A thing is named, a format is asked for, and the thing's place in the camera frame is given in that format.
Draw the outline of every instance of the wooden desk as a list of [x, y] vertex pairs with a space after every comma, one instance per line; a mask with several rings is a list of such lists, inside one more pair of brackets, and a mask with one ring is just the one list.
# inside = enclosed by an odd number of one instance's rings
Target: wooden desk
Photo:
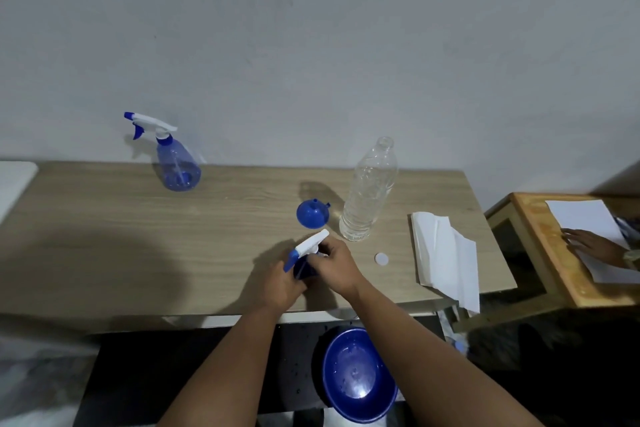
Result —
[[640, 216], [640, 198], [577, 194], [514, 192], [489, 210], [486, 219], [492, 229], [506, 221], [511, 223], [546, 293], [463, 319], [453, 329], [457, 332], [469, 331], [564, 308], [616, 307], [640, 303], [638, 285], [593, 282], [588, 269], [564, 243], [560, 225], [546, 203], [586, 199], [603, 199], [609, 210], [622, 218]]
[[[0, 227], [0, 312], [40, 318], [241, 314], [259, 272], [308, 234], [303, 199], [332, 204], [352, 171], [205, 166], [198, 187], [162, 187], [150, 165], [46, 162]], [[416, 280], [408, 214], [449, 216], [477, 243], [482, 292], [515, 282], [465, 175], [402, 171], [371, 236], [349, 247], [396, 303], [440, 296]], [[381, 267], [373, 257], [388, 254]], [[347, 307], [323, 287], [293, 311]]]

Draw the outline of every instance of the person's hand writing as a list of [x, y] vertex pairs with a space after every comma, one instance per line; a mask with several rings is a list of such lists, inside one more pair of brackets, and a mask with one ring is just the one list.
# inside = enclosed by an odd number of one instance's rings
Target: person's hand writing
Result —
[[627, 268], [624, 260], [624, 254], [627, 249], [623, 246], [586, 230], [564, 228], [562, 232], [564, 241], [567, 242], [572, 250], [584, 252], [614, 267]]
[[258, 307], [267, 307], [279, 318], [307, 290], [307, 285], [293, 277], [293, 269], [284, 272], [284, 262], [272, 265], [264, 275]]
[[338, 238], [326, 237], [320, 248], [329, 256], [308, 255], [308, 262], [327, 286], [352, 302], [357, 297], [358, 288], [366, 284], [367, 279], [358, 270], [347, 244]]

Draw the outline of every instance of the blue spray bottle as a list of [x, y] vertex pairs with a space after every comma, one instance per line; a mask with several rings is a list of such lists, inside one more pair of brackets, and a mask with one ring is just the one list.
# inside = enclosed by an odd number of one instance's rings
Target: blue spray bottle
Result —
[[133, 140], [140, 139], [146, 130], [155, 130], [158, 163], [167, 189], [187, 191], [196, 187], [202, 172], [187, 149], [171, 135], [172, 131], [178, 130], [177, 127], [139, 113], [124, 112], [124, 118], [131, 120], [136, 127]]

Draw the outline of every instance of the blue bowl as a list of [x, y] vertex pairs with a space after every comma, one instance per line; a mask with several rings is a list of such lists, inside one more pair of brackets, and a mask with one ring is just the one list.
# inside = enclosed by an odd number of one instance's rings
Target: blue bowl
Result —
[[391, 373], [363, 328], [343, 331], [329, 343], [322, 381], [331, 406], [344, 418], [360, 424], [382, 418], [398, 393]]

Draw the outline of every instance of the right hand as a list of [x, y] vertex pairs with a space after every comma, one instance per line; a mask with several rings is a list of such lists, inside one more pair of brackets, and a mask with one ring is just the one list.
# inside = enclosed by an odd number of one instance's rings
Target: right hand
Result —
[[349, 302], [358, 296], [361, 286], [367, 279], [358, 270], [347, 244], [334, 237], [326, 237], [321, 247], [328, 250], [328, 257], [307, 255], [307, 261], [316, 269], [326, 285]]

